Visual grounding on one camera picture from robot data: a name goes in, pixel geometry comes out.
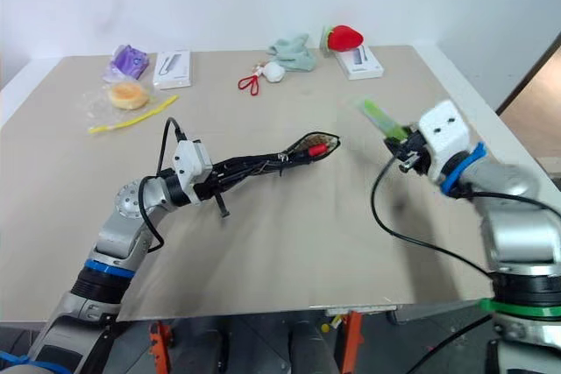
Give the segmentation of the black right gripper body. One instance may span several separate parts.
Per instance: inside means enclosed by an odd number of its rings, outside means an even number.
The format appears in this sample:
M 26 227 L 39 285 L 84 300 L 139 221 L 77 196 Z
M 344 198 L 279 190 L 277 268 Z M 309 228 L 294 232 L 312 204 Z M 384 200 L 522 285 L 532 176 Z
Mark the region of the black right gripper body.
M 424 135 L 419 131 L 413 137 L 408 137 L 406 133 L 404 138 L 399 139 L 401 140 L 401 149 L 392 151 L 393 156 L 399 161 L 399 169 L 403 173 L 415 171 L 418 175 L 427 175 L 431 158 Z

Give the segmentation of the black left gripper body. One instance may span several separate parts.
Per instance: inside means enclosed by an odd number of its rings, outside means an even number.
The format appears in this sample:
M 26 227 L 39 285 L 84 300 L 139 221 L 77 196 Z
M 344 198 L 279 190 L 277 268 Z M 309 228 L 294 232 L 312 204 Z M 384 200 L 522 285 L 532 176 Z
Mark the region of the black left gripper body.
M 211 172 L 205 181 L 195 183 L 193 190 L 199 201 L 211 200 L 220 191 L 220 183 L 215 172 Z

